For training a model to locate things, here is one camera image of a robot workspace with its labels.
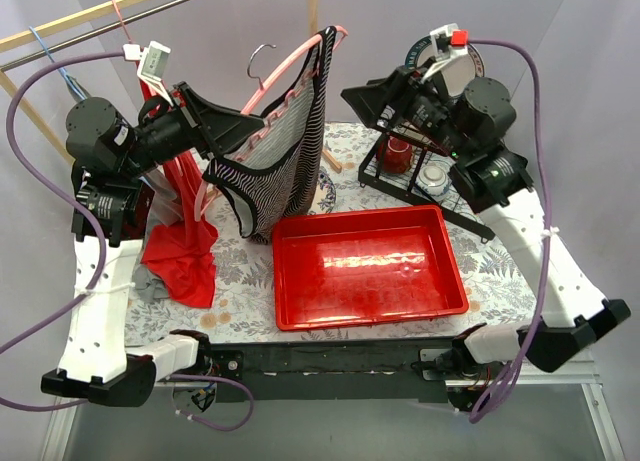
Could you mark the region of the grey tank top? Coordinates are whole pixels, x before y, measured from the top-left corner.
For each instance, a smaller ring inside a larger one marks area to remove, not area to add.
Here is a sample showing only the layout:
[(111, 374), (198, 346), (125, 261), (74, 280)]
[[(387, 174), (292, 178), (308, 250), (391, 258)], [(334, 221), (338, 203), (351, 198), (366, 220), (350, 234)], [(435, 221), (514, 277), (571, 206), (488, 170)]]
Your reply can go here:
[[(156, 226), (170, 226), (183, 219), (180, 197), (169, 183), (165, 175), (159, 170), (153, 170), (142, 176), (142, 180), (154, 191), (147, 223), (143, 248), (147, 247), (151, 233)], [(135, 284), (136, 296), (145, 303), (153, 303), (169, 298), (164, 281), (150, 271), (138, 256), (138, 264), (132, 280)]]

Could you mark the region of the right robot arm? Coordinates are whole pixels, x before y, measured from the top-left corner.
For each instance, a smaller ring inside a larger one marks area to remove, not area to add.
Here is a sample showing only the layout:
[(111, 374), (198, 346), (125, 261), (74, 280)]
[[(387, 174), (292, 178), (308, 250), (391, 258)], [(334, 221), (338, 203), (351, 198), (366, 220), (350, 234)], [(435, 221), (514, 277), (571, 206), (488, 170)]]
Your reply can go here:
[(606, 297), (545, 226), (527, 160), (503, 142), (516, 111), (502, 83), (476, 77), (450, 98), (441, 75), (425, 80), (418, 70), (398, 67), (341, 96), (364, 126), (389, 134), (408, 123), (453, 159), (448, 176), (454, 189), (544, 297), (526, 325), (481, 326), (460, 335), (452, 354), (460, 376), (475, 378), (489, 363), (518, 354), (552, 373), (630, 317), (627, 303)]

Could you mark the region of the red tank top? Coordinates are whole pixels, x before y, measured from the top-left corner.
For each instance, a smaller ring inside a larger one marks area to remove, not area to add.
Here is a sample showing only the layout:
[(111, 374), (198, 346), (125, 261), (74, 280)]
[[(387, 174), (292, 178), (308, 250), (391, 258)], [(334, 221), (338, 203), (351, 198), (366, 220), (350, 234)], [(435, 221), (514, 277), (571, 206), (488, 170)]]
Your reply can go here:
[(156, 226), (141, 261), (164, 281), (168, 299), (190, 308), (209, 309), (216, 276), (212, 246), (218, 231), (205, 219), (194, 219), (194, 208), (201, 205), (196, 200), (201, 170), (190, 152), (164, 163), (162, 170), (180, 197), (183, 219), (170, 226)]

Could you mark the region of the black white striped tank top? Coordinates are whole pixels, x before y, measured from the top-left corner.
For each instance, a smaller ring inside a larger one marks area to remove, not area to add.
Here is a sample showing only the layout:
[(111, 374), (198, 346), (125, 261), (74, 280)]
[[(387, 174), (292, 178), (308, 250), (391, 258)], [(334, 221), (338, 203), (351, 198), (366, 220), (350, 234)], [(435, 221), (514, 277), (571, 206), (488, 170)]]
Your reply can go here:
[(206, 168), (203, 180), (225, 196), (241, 237), (267, 244), (281, 218), (310, 209), (324, 147), (333, 51), (338, 37), (346, 35), (341, 27), (328, 26), (310, 38), (297, 77), (260, 114), (265, 127)]

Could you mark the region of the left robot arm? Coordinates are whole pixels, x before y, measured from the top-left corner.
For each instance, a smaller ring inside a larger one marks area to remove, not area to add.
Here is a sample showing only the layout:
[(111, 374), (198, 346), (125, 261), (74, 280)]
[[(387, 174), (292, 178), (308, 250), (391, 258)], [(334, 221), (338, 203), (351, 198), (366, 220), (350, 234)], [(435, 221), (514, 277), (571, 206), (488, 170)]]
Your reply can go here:
[(239, 148), (264, 127), (262, 118), (215, 105), (185, 82), (155, 96), (131, 125), (107, 99), (78, 102), (66, 118), (75, 163), (71, 232), (75, 294), (66, 345), (41, 389), (108, 407), (139, 407), (155, 383), (177, 371), (193, 381), (213, 367), (192, 331), (171, 333), (128, 351), (124, 331), (136, 259), (154, 197), (142, 176), (183, 153), (210, 159)]

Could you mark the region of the thin pink wire hanger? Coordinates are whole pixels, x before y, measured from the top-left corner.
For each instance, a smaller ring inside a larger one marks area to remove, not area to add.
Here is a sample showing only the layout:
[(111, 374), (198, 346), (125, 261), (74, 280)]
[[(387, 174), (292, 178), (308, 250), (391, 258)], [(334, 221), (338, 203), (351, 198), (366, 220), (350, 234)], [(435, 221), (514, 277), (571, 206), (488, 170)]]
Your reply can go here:
[(116, 0), (111, 0), (111, 4), (112, 4), (112, 7), (113, 7), (113, 9), (114, 9), (114, 11), (116, 13), (117, 18), (118, 18), (120, 27), (121, 27), (121, 29), (123, 30), (123, 32), (124, 32), (124, 34), (126, 36), (127, 44), (135, 44), (135, 41), (133, 40), (133, 38), (132, 38), (132, 36), (131, 36), (131, 34), (129, 32), (129, 29), (127, 28), (127, 25), (126, 25), (126, 23), (124, 21), (124, 18), (123, 18), (122, 14), (121, 14), (121, 11), (120, 11), (120, 8), (118, 6), (117, 1)]

